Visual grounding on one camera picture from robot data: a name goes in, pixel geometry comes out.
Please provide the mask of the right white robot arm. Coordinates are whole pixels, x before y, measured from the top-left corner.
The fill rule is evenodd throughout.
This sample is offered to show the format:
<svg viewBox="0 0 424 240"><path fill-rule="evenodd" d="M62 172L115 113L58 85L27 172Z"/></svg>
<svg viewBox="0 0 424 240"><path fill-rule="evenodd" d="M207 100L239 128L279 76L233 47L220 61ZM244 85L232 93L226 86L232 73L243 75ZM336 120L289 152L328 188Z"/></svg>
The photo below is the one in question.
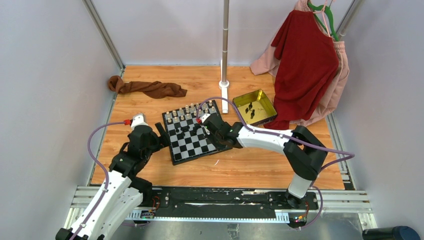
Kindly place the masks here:
<svg viewBox="0 0 424 240"><path fill-rule="evenodd" d="M304 126L294 130L265 130L241 122L230 125L215 113L206 113L197 122L219 144L231 149L259 148L283 154L294 175L282 201L292 209L299 209L305 203L305 195L328 155L326 147Z"/></svg>

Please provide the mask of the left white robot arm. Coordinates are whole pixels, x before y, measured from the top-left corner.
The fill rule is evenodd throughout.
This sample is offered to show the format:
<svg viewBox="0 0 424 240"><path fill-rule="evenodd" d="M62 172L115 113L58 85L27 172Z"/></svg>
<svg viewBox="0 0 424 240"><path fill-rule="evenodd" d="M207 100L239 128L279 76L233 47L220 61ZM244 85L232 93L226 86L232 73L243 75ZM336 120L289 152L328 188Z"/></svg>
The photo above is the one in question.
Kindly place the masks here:
<svg viewBox="0 0 424 240"><path fill-rule="evenodd" d="M137 206L153 201L153 185L138 177L153 153L170 145L161 123L158 133L144 121L125 120L132 131L113 157L105 179L82 215L69 228L60 228L57 240L108 240Z"/></svg>

